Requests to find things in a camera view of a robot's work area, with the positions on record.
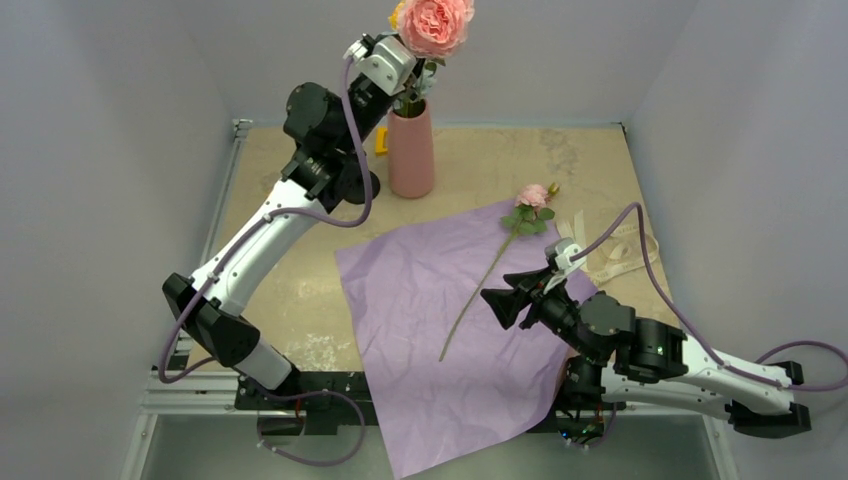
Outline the blue flower stem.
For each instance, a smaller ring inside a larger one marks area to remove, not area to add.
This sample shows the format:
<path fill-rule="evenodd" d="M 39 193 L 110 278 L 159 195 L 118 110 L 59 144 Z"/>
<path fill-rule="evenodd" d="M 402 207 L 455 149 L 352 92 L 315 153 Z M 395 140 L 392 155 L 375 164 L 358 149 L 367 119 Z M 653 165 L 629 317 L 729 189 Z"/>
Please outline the blue flower stem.
<path fill-rule="evenodd" d="M 428 61 L 424 64 L 421 74 L 416 81 L 416 94 L 419 101 L 423 101 L 429 91 L 436 83 L 436 72 L 439 67 L 437 62 Z"/>

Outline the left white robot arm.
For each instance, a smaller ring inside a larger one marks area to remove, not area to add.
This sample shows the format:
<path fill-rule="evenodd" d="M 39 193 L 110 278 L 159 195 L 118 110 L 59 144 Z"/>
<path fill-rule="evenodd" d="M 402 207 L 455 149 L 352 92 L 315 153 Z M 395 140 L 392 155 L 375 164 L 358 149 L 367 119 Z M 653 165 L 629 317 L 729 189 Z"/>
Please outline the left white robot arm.
<path fill-rule="evenodd" d="M 420 65 L 415 57 L 348 56 L 341 93 L 312 82 L 292 91 L 284 131 L 295 150 L 271 193 L 222 250 L 188 276 L 171 274 L 162 286 L 175 323 L 157 365 L 161 382 L 177 380 L 166 375 L 165 366 L 185 332 L 212 361 L 258 383 L 260 397 L 272 408 L 295 402 L 297 367 L 243 312 L 272 268 L 314 225 L 354 228 L 368 218 L 379 182 L 362 141 Z"/>

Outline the pink single rose stem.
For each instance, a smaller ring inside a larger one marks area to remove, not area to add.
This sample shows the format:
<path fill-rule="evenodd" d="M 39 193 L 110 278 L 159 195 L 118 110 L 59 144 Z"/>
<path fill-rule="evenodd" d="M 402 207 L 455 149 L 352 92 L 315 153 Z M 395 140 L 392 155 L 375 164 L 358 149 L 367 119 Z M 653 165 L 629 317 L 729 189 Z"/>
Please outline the pink single rose stem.
<path fill-rule="evenodd" d="M 555 217 L 555 212 L 549 205 L 559 192 L 560 185 L 556 182 L 551 183 L 549 186 L 529 184 L 516 196 L 511 213 L 500 218 L 500 225 L 507 232 L 507 236 L 498 248 L 492 262 L 478 282 L 475 290 L 469 296 L 455 319 L 440 352 L 439 362 L 445 359 L 451 342 L 466 313 L 481 293 L 485 282 L 513 241 L 519 237 L 530 237 L 545 233 L 548 230 L 547 222 Z"/>

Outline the cream printed ribbon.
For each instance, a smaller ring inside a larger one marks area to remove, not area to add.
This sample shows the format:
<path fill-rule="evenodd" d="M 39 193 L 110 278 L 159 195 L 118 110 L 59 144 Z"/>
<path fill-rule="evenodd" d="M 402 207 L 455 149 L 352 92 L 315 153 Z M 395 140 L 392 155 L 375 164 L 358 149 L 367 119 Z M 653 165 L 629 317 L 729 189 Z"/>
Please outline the cream printed ribbon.
<path fill-rule="evenodd" d="M 562 238 L 572 238 L 581 247 L 589 244 L 586 239 L 583 211 L 578 211 L 571 220 L 557 220 L 555 225 Z M 641 233 L 637 223 L 622 222 L 604 241 L 604 244 L 594 250 L 594 253 L 600 255 L 600 264 L 592 267 L 588 260 L 585 260 L 580 270 L 596 286 L 645 267 L 641 249 Z"/>

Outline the pink double rose stem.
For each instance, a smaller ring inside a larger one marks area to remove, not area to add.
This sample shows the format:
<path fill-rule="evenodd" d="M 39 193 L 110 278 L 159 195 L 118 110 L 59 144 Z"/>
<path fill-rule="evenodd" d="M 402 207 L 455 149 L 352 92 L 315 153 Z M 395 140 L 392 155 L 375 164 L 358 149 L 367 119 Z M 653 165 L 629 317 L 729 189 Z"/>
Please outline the pink double rose stem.
<path fill-rule="evenodd" d="M 412 0 L 404 1 L 396 33 L 402 43 L 417 58 L 437 62 L 439 67 L 455 54 L 467 40 L 476 10 L 473 0 Z M 412 90 L 393 106 L 393 112 L 415 115 L 417 108 L 416 82 Z"/>

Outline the yellow rose stem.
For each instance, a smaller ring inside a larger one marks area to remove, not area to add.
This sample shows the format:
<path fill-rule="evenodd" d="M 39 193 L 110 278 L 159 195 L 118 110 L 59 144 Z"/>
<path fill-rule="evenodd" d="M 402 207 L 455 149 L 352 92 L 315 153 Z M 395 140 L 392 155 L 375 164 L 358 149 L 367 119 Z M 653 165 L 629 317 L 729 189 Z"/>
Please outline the yellow rose stem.
<path fill-rule="evenodd" d="M 402 12 L 405 6 L 404 1 L 399 1 L 397 5 L 394 7 L 391 15 L 388 17 L 388 23 L 392 30 L 396 31 L 398 29 L 399 15 Z"/>

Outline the pink and purple wrapping paper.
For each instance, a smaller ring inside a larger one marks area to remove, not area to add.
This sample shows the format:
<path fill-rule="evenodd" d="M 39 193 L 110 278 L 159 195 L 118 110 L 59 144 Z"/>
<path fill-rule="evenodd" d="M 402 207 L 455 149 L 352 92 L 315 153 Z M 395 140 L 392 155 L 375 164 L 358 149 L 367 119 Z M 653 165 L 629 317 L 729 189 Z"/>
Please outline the pink and purple wrapping paper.
<path fill-rule="evenodd" d="M 336 254 L 393 475 L 508 441 L 549 413 L 567 345 L 504 329 L 476 293 L 546 266 L 554 230 L 510 240 L 501 201 L 394 229 Z"/>

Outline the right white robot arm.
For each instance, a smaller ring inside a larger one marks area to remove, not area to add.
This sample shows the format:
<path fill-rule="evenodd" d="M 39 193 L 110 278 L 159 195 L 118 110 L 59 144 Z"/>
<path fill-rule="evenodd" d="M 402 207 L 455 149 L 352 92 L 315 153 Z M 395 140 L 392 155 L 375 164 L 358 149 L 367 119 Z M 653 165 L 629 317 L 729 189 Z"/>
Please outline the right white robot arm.
<path fill-rule="evenodd" d="M 575 351 L 555 409 L 576 414 L 638 402 L 724 420 L 756 438 L 811 430 L 809 409 L 791 390 L 804 381 L 798 363 L 717 362 L 683 330 L 641 317 L 603 291 L 578 300 L 565 284 L 549 288 L 552 278 L 548 269 L 507 274 L 507 288 L 484 289 L 481 297 L 503 328 L 540 324 Z"/>

